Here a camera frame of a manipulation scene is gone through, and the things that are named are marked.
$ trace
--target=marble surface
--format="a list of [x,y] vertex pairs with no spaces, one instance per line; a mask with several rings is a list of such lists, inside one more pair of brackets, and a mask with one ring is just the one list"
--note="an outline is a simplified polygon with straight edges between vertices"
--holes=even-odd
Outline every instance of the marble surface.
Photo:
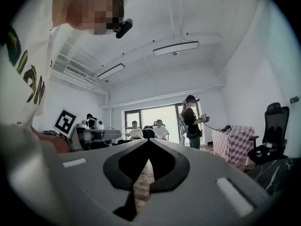
[[273,195],[285,187],[292,176],[293,169],[300,162],[300,158],[270,161],[255,167],[246,174],[261,185],[268,194]]

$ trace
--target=linear ceiling lamp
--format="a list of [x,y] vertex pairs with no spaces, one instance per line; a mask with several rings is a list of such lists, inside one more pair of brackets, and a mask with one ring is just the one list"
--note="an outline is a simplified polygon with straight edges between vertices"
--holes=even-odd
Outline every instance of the linear ceiling lamp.
[[125,66],[123,64],[118,64],[114,67],[112,67],[111,69],[103,72],[102,74],[98,75],[97,77],[100,79],[100,80],[103,80],[104,78],[107,78],[108,76],[110,76],[111,74],[114,74],[116,72],[118,72],[119,70],[122,70],[124,69]]
[[159,55],[169,54],[176,51],[198,48],[198,46],[199,46],[199,41],[191,41],[185,43],[176,43],[173,45],[157,48],[154,49],[153,52],[155,56],[159,56]]

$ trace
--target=black top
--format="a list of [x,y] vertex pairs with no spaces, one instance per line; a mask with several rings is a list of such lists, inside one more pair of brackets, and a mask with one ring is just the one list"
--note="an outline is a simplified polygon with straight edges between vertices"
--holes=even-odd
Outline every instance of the black top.
[[193,139],[196,137],[201,137],[202,133],[198,127],[198,125],[193,125],[193,123],[197,120],[197,117],[191,108],[188,108],[183,115],[184,122],[188,125],[188,133],[187,138]]
[[94,129],[94,125],[95,125],[95,122],[96,122],[96,118],[95,117],[91,117],[90,120],[89,120],[89,128],[93,128]]

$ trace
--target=pink checkered cloth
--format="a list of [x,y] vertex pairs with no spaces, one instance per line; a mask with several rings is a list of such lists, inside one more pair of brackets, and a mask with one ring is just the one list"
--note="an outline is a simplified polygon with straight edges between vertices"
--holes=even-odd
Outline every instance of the pink checkered cloth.
[[248,126],[231,126],[232,130],[225,132],[212,130],[213,150],[226,162],[236,164],[247,158],[247,153],[253,149],[254,128]]

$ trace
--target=floor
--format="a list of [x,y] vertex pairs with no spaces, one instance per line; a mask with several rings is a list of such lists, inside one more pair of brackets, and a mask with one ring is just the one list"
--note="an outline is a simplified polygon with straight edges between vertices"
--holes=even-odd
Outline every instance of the floor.
[[[207,145],[207,146],[201,146],[201,151],[214,153],[213,151],[213,145]],[[239,164],[233,165],[237,169],[244,172],[245,170],[249,170],[255,166],[255,164],[251,163],[248,167],[245,166],[246,161],[242,161]],[[136,210],[137,213],[140,212],[140,210],[143,208],[143,206],[146,204],[148,199],[150,198],[150,184],[154,182],[154,177],[150,176],[153,175],[152,165],[150,160],[146,163],[144,169],[142,170],[140,177],[134,184],[134,197],[135,197],[135,204],[136,204]]]

